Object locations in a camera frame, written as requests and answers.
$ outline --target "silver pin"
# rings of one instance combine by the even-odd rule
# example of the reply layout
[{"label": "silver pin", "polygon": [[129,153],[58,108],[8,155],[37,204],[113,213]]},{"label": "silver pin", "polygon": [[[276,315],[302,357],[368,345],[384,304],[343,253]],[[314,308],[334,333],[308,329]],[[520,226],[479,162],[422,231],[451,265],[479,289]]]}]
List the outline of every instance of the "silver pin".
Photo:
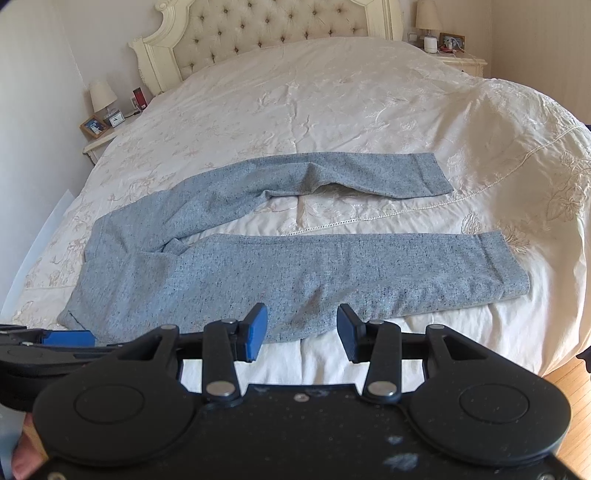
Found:
[{"label": "silver pin", "polygon": [[376,397],[391,397],[398,391],[398,387],[392,382],[377,381],[368,385],[368,392]]},{"label": "silver pin", "polygon": [[205,391],[214,397],[229,397],[236,391],[236,387],[225,380],[218,380],[207,384]]},{"label": "silver pin", "polygon": [[305,393],[297,393],[294,395],[294,400],[299,403],[304,403],[304,402],[308,401],[309,399],[310,399],[310,397],[308,395],[306,395]]}]

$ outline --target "wall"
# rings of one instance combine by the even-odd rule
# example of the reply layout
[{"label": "wall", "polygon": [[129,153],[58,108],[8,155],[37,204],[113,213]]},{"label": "wall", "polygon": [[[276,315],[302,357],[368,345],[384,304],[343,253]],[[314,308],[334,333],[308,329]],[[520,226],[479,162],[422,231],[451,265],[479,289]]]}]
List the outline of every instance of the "wall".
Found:
[{"label": "wall", "polygon": [[[488,62],[485,77],[491,75],[493,63],[492,1],[436,0],[444,31],[465,36],[466,51]],[[415,31],[413,27],[417,18],[417,1],[400,0],[400,5],[404,13],[404,38],[406,39],[409,31]]]},{"label": "wall", "polygon": [[[162,23],[155,0],[56,0],[72,52],[88,86],[106,79],[118,97],[116,106],[127,113],[129,97],[143,87],[138,61],[127,45],[154,33]],[[143,88],[148,101],[150,91]]]},{"label": "wall", "polygon": [[82,78],[53,0],[13,0],[0,14],[0,306],[35,237],[92,164],[78,129]]},{"label": "wall", "polygon": [[493,0],[493,24],[492,74],[591,124],[591,0]]}]

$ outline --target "white nightstand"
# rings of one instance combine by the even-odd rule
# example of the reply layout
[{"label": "white nightstand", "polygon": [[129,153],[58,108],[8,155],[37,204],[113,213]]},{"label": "white nightstand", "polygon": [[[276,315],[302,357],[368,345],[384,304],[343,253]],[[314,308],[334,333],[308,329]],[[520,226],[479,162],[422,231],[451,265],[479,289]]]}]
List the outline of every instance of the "white nightstand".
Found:
[{"label": "white nightstand", "polygon": [[432,57],[437,57],[444,64],[454,67],[455,69],[466,72],[474,77],[484,77],[484,67],[488,65],[486,60],[471,57],[467,53],[457,52],[454,56],[452,53],[426,53]]},{"label": "white nightstand", "polygon": [[107,130],[107,133],[102,135],[102,137],[97,138],[92,142],[89,142],[88,145],[84,147],[84,150],[82,150],[82,153],[88,155],[89,158],[92,160],[92,163],[96,165],[97,162],[100,160],[102,154],[105,152],[107,146],[115,138],[124,133],[129,128],[129,126],[133,122],[135,122],[141,115],[142,114],[139,113],[138,115],[130,116],[129,118],[125,119],[125,122],[123,122],[120,125],[117,125],[117,127],[109,128]]}]

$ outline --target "tufted headboard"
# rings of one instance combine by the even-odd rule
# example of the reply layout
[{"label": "tufted headboard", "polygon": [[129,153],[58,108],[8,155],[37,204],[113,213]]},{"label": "tufted headboard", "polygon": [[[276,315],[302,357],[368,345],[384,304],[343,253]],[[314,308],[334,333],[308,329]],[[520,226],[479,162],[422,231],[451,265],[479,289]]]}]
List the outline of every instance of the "tufted headboard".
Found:
[{"label": "tufted headboard", "polygon": [[129,46],[154,95],[197,70],[253,50],[308,38],[402,40],[399,0],[166,0],[163,23]]}]

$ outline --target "lampshade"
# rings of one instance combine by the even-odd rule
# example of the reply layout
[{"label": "lampshade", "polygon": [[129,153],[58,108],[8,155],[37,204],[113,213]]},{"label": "lampshade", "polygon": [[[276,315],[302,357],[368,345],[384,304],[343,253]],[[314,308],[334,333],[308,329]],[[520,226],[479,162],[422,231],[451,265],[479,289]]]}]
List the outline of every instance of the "lampshade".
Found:
[{"label": "lampshade", "polygon": [[96,80],[90,84],[90,98],[95,112],[108,107],[117,100],[115,92],[104,80]]},{"label": "lampshade", "polygon": [[435,0],[418,0],[417,28],[421,30],[443,30]]}]

